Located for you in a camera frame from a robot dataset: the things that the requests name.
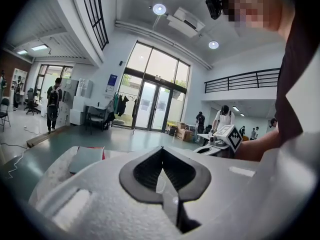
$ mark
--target air conditioner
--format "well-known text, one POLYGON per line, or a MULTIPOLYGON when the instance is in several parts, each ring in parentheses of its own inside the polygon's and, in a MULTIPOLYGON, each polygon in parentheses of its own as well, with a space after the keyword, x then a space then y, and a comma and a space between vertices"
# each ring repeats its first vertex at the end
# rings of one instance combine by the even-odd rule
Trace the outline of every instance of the air conditioner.
POLYGON ((189 38, 194 37, 205 25, 193 14, 179 7, 174 15, 168 15, 169 26, 185 34, 189 38))

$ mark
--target recessed ceiling light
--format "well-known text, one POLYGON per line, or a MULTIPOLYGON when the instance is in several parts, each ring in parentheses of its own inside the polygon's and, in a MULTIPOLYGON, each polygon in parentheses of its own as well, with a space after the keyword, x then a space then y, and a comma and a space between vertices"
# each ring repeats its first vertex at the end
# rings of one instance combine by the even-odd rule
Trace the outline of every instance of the recessed ceiling light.
POLYGON ((26 50, 21 50, 21 51, 18 51, 17 54, 27 54, 28 52, 26 50))
POLYGON ((167 11, 166 7, 161 4, 161 3, 157 3, 154 7, 153 7, 153 12, 156 14, 156 15, 163 15, 165 14, 167 11))
POLYGON ((46 46, 45 44, 42 44, 42 45, 33 47, 31 49, 34 50, 34 51, 38 51, 38 50, 43 50, 43 49, 47 49, 47 48, 48 48, 48 46, 46 46))
POLYGON ((217 49, 219 47, 219 43, 217 41, 211 41, 209 43, 210 49, 217 49))
POLYGON ((240 112, 240 110, 236 106, 233 106, 233 109, 237 112, 240 112))

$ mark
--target metal railing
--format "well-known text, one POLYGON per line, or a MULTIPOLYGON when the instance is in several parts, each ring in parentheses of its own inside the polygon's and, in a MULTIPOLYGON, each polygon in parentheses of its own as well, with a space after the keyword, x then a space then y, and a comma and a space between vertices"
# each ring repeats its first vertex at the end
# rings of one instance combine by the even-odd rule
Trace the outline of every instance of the metal railing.
POLYGON ((86 13, 90 19, 94 35, 101 50, 109 44, 104 16, 102 13, 101 0, 84 0, 86 13))
POLYGON ((265 69, 248 73, 231 75, 205 82, 205 93, 276 87, 280 68, 265 69))

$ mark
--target clothes rack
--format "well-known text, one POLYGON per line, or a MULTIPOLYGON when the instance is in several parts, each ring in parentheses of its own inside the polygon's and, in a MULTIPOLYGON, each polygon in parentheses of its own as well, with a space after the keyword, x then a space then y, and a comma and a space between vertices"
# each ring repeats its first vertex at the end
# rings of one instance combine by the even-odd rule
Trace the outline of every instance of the clothes rack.
MULTIPOLYGON (((134 115, 136 115, 137 114, 137 112, 138 112, 138 107, 139 107, 139 96, 138 95, 135 95, 135 94, 131 94, 131 93, 126 93, 126 92, 123 92, 123 91, 116 91, 115 93, 114 93, 114 95, 113 95, 113 100, 115 100, 115 98, 116 98, 116 95, 127 95, 127 96, 134 96, 134 97, 136 97, 135 98, 135 100, 132 100, 133 102, 134 101, 137 101, 137 106, 135 107, 135 111, 134 111, 134 115)), ((117 125, 117 127, 120 127, 120 128, 127 128, 127 127, 125 127, 125 126, 123 126, 123 127, 121 127, 121 125, 117 125)))

